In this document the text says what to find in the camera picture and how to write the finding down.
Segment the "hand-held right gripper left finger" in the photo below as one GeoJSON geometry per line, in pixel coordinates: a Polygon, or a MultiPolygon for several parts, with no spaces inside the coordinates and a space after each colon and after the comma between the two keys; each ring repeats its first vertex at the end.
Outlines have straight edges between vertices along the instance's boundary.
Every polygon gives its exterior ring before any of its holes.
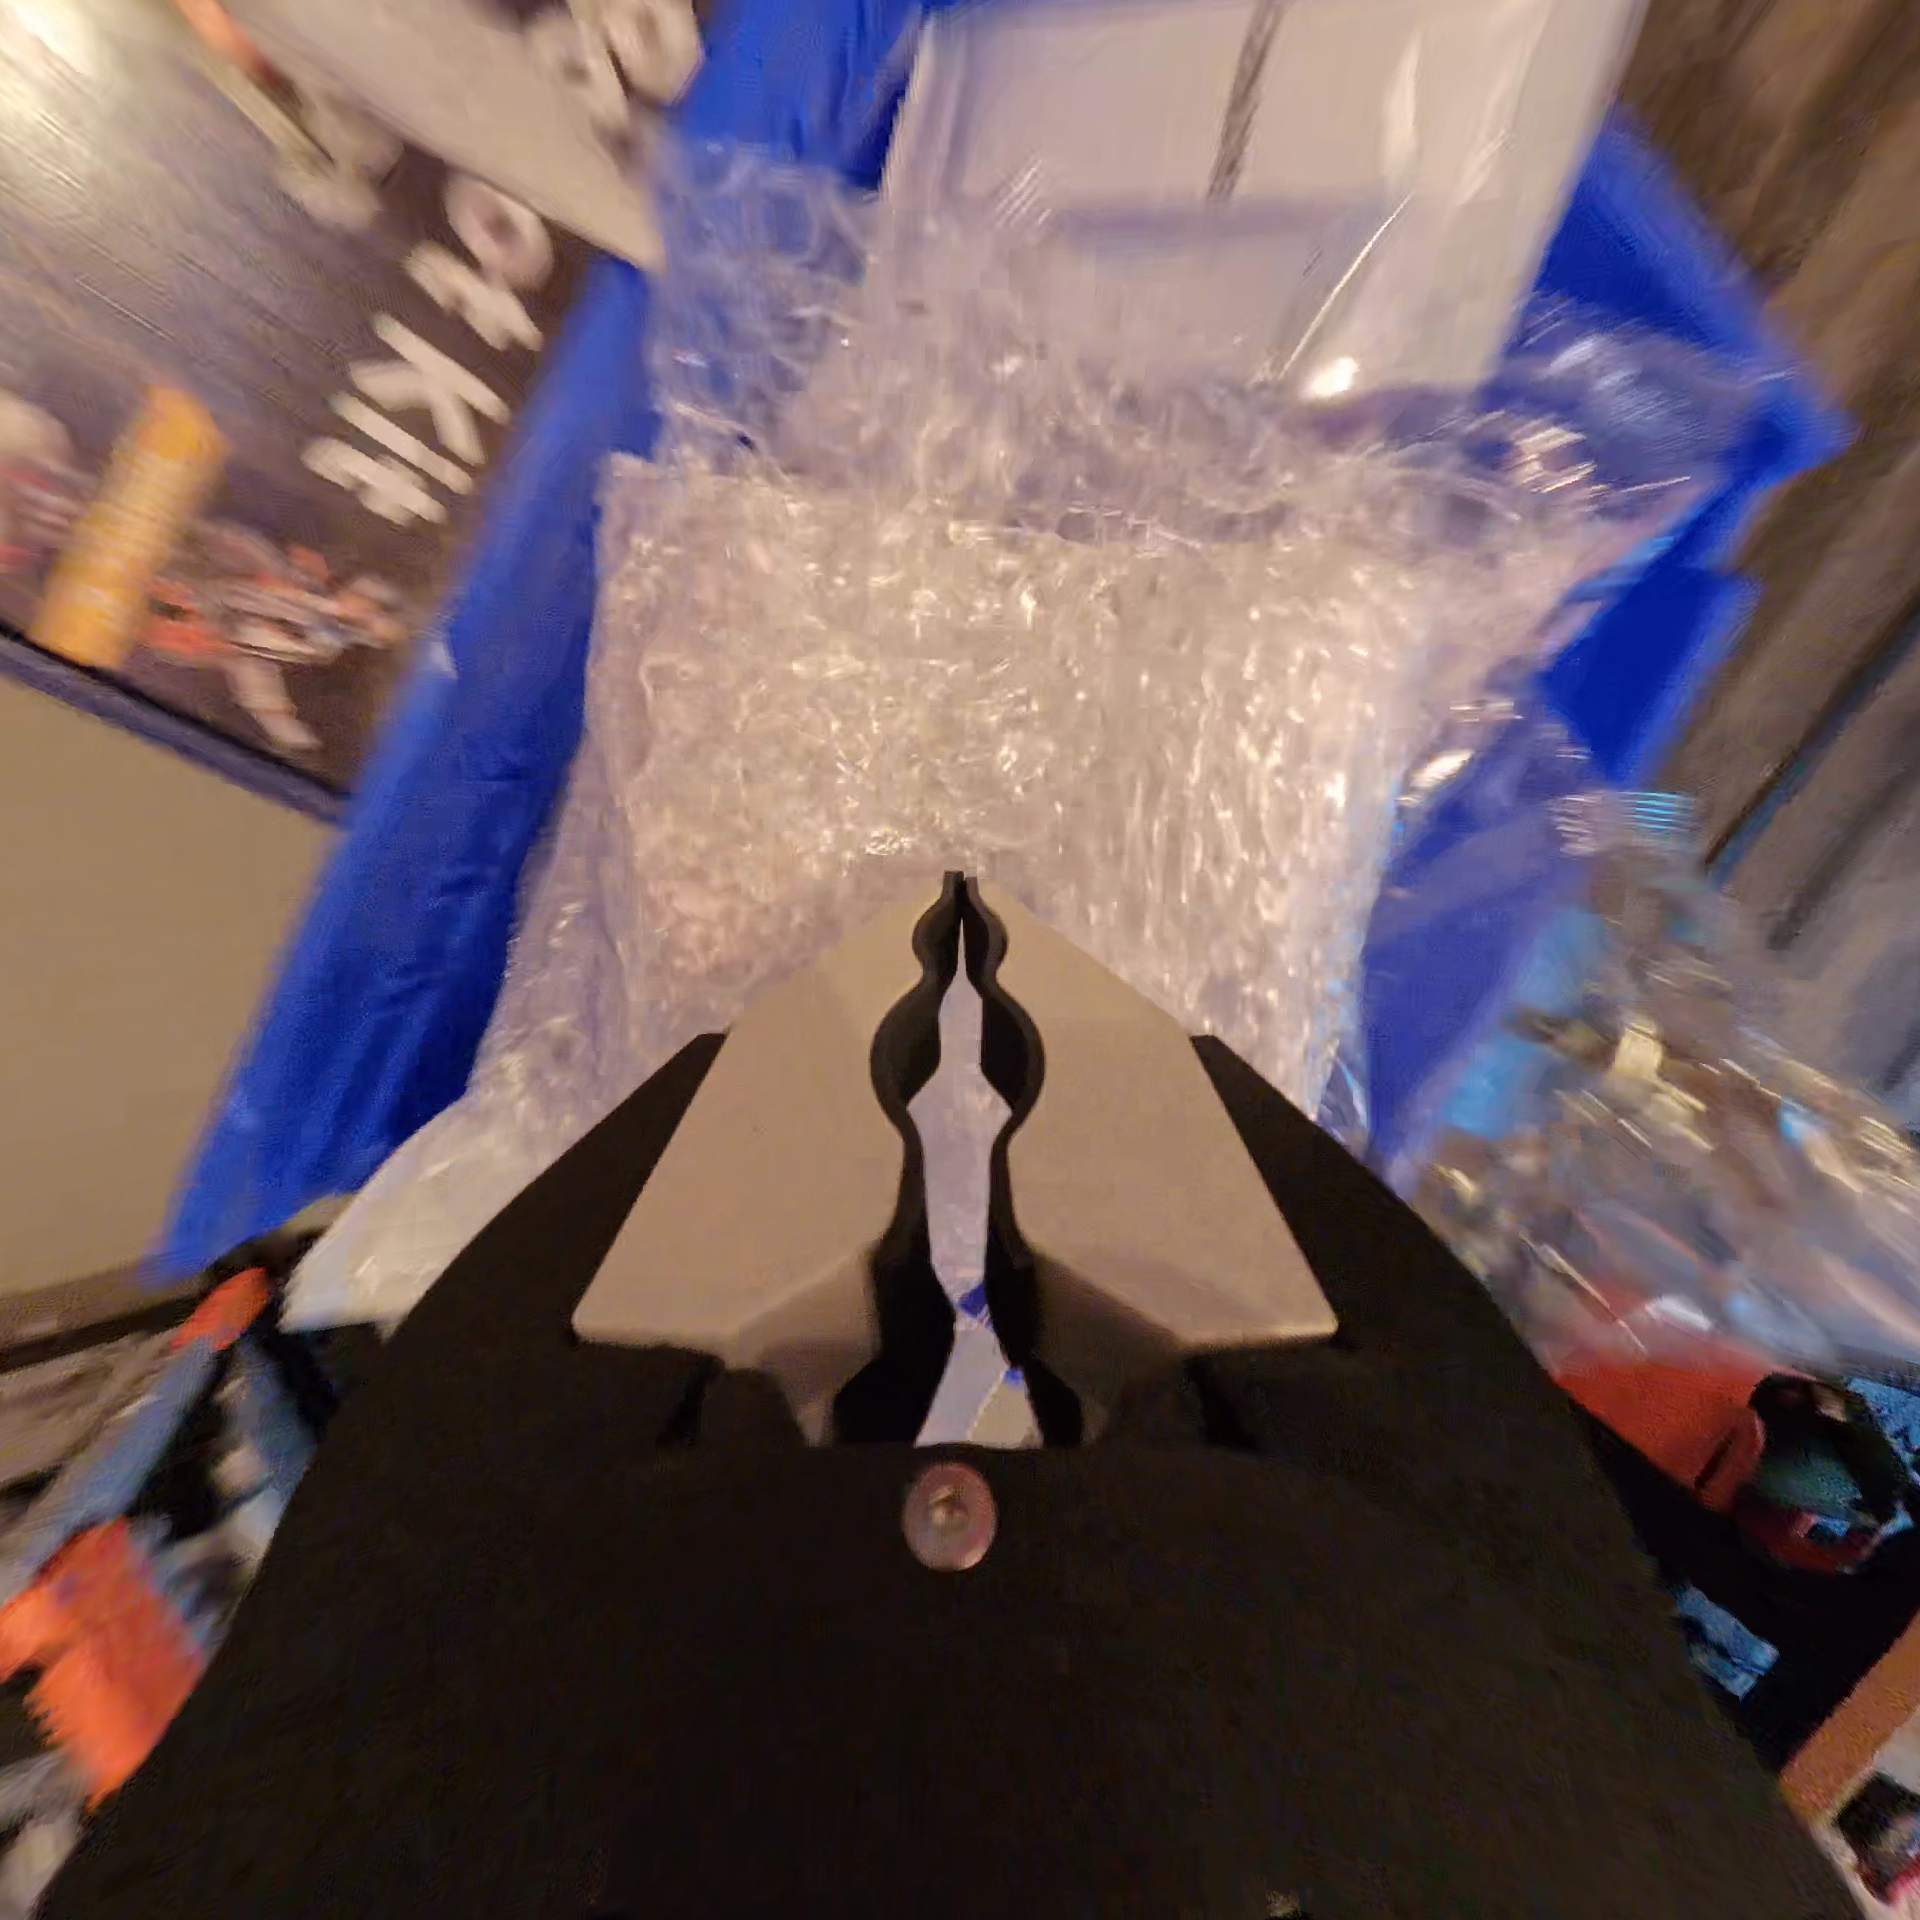
{"type": "Polygon", "coordinates": [[[732,1022],[574,1310],[580,1341],[768,1377],[812,1441],[918,1433],[955,1317],[909,1102],[959,933],[946,874],[732,1022]]]}

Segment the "blue plastic bin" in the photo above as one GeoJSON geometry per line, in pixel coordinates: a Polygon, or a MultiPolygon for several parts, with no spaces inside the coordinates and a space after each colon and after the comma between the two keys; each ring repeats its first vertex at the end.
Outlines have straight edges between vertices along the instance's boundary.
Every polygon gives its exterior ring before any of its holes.
{"type": "MultiPolygon", "coordinates": [[[[699,144],[770,153],[862,194],[904,98],[907,60],[948,4],[725,4],[691,94],[699,144]]],[[[1631,773],[1688,705],[1741,586],[1709,562],[1764,494],[1834,446],[1811,377],[1767,339],[1746,277],[1628,133],[1604,131],[1548,248],[1533,314],[1565,305],[1604,340],[1599,430],[1706,442],[1712,388],[1740,412],[1727,477],[1571,596],[1572,662],[1510,662],[1468,705],[1546,680],[1589,765],[1631,773]]],[[[316,900],[182,1180],[152,1260],[182,1281],[326,1196],[359,1194],[468,1090],[526,896],[584,736],[603,485],[656,453],[654,325],[662,296],[595,269],[540,377],[503,500],[389,734],[347,808],[316,900]]],[[[1492,989],[1515,933],[1430,934],[1412,988],[1366,981],[1334,1056],[1331,1110],[1398,1120],[1414,1065],[1492,989]]]]}

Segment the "red cloth bag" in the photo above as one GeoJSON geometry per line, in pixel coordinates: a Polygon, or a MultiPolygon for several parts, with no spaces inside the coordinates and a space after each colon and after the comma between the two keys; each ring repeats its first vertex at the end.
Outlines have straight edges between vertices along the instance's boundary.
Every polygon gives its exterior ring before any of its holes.
{"type": "Polygon", "coordinates": [[[1850,1386],[1709,1336],[1676,1353],[1578,1353],[1559,1388],[1779,1568],[1858,1572],[1909,1518],[1909,1456],[1850,1386]]]}

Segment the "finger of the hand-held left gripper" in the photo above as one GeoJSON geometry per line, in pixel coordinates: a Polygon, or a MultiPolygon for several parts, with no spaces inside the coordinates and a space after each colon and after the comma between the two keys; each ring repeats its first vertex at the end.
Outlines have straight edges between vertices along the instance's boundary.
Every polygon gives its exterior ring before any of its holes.
{"type": "Polygon", "coordinates": [[[440,163],[640,269],[662,258],[652,156],[703,67],[691,3],[230,3],[295,150],[351,193],[440,163]]]}

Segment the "printed robot kit box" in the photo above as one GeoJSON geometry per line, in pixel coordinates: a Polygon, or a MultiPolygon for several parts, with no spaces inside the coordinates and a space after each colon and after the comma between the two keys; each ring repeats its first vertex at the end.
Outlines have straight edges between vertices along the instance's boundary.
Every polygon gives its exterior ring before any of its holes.
{"type": "Polygon", "coordinates": [[[302,163],[226,4],[2,4],[5,669],[346,805],[611,256],[302,163]]]}

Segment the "bubble wrap pouch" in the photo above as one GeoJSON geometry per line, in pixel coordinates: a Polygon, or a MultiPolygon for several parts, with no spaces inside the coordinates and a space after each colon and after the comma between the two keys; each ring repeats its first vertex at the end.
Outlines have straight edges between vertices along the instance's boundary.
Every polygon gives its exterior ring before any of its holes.
{"type": "Polygon", "coordinates": [[[944,870],[1309,1110],[1418,752],[1599,562],[1604,340],[1309,408],[1068,340],[1064,228],[683,150],[662,430],[603,485],[582,744],[468,1090],[302,1260],[396,1324],[694,1033],[944,870]]]}

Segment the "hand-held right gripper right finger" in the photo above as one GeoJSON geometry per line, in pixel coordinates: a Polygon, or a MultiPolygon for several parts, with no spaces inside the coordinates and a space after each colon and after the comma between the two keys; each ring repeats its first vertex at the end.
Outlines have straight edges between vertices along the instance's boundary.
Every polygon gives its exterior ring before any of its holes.
{"type": "Polygon", "coordinates": [[[982,1289],[1045,1445],[1094,1433],[1128,1386],[1338,1331],[1180,1022],[1002,888],[967,877],[992,1142],[982,1289]]]}

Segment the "partly built brick robot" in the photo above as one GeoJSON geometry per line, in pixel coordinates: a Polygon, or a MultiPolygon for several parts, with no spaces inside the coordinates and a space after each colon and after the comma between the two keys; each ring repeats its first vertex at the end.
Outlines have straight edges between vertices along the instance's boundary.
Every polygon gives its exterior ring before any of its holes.
{"type": "Polygon", "coordinates": [[[296,1221],[197,1278],[5,1298],[7,1853],[62,1850],[200,1681],[338,1403],[280,1296],[296,1221]]]}

